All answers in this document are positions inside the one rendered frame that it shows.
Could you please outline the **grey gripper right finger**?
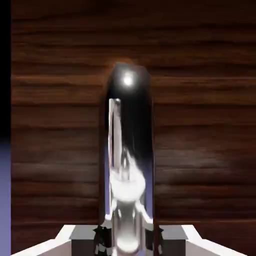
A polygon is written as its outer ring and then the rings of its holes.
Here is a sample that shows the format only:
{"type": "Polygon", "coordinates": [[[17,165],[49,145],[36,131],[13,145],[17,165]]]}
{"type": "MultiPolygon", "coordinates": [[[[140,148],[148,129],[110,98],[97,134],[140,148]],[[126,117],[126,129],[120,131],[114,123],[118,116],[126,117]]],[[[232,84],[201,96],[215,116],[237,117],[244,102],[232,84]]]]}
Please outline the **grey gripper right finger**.
{"type": "Polygon", "coordinates": [[[145,256],[247,256],[200,236],[189,225],[159,225],[146,233],[145,256]]]}

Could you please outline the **dark wood cabinet door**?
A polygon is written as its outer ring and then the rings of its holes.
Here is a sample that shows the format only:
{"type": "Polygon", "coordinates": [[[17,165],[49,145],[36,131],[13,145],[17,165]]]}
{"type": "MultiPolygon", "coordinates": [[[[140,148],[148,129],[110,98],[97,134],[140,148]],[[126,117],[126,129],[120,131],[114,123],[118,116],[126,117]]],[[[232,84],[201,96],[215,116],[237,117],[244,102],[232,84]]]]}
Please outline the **dark wood cabinet door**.
{"type": "Polygon", "coordinates": [[[256,0],[11,0],[11,252],[99,213],[101,96],[145,66],[155,218],[256,256],[256,0]]]}

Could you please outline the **curved shiny metal handle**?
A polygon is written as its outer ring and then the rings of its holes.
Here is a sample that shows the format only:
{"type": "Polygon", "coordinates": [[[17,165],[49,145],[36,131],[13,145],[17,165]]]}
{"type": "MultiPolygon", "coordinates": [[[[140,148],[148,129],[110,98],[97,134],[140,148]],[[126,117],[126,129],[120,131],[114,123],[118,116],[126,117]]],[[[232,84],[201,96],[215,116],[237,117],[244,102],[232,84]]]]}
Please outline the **curved shiny metal handle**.
{"type": "Polygon", "coordinates": [[[118,62],[100,106],[99,246],[154,256],[153,100],[143,66],[118,62]]]}

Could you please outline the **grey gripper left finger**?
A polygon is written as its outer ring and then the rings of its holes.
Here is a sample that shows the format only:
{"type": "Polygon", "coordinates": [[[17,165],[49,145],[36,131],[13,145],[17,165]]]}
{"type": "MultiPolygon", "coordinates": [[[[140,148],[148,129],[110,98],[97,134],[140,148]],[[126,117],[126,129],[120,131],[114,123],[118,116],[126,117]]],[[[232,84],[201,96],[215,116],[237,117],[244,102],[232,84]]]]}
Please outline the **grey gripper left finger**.
{"type": "Polygon", "coordinates": [[[98,242],[97,225],[65,224],[54,239],[11,256],[112,256],[112,249],[98,242]]]}

